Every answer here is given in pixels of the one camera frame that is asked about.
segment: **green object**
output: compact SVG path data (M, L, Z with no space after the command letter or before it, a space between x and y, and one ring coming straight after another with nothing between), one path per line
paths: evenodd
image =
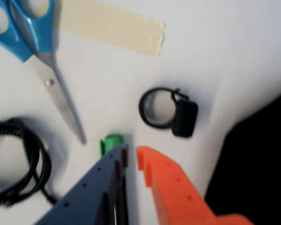
M108 151L113 149L119 144L124 143L124 138L122 135L108 135L105 137L104 141L100 140L100 151L101 156L104 156Z

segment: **blue plastic object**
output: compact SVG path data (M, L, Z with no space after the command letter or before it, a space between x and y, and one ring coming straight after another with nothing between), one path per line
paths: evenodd
M117 145L70 190L36 225L113 225L114 206L128 146Z
M0 6L5 11L8 19L7 30L0 34L0 44L24 62L33 54L33 52L19 32L8 4L8 0L0 0Z
M41 17L27 15L22 8L21 0L11 1L24 19L37 52L50 52L52 49L53 0L48 0L48 10Z

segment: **masking tape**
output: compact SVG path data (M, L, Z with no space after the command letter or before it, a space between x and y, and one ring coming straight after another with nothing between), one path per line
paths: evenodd
M36 15L47 7L43 0ZM54 28L156 56L164 23L92 0L55 0Z

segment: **white surface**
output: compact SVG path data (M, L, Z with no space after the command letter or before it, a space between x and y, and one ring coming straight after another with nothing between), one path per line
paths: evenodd
M42 137L53 160L50 186L58 195L100 158L100 138L125 134L130 144L130 222L155 225L151 192L136 169L134 147L150 145L176 160L204 195L231 126L281 93L281 0L104 2L166 22L165 42L160 56L152 58L75 34L54 33L57 67L87 145L81 146L67 128L39 81L2 47L0 120L26 118ZM198 102L193 138L175 138L171 131L154 130L141 121L139 98L160 85L181 87ZM20 177L18 159L14 154L6 157L16 163L10 173ZM50 207L39 193L11 209L0 208L0 225L33 224Z

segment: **black cord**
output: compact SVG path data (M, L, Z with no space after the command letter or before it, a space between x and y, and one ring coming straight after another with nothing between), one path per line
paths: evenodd
M166 122L165 124L155 124L155 123L152 123L150 122L146 115L145 115L145 101L147 99L147 97L149 95L151 95L152 93L156 92L156 91L169 91L171 93L171 99L173 100L173 102L175 103L175 105L177 105L177 100L175 98L175 95L178 95L182 98L185 98L185 99L188 99L188 96L184 95L184 94L181 94L180 93L180 89L175 89L175 90L172 90L172 89L169 89L169 88L164 88L164 87L157 87L157 88L153 88L153 89L150 89L148 90L140 99L140 102L139 102L139 112L140 112L140 116L142 118L142 120L148 124L149 126L151 127L154 127L154 128L158 128L158 129L168 129L168 128L171 128L171 125L172 125L172 122L173 120L169 121L169 122Z
M55 204L56 199L45 190L46 182L51 174L51 160L38 136L25 127L20 119L0 122L0 135L13 135L22 139L30 166L29 171L19 182L0 193L0 205L12 206L15 203L29 198L39 190L43 192L49 202ZM39 176L36 172L36 168L40 154L42 155L43 165ZM35 186L29 192L21 193L27 187L32 177L36 181Z

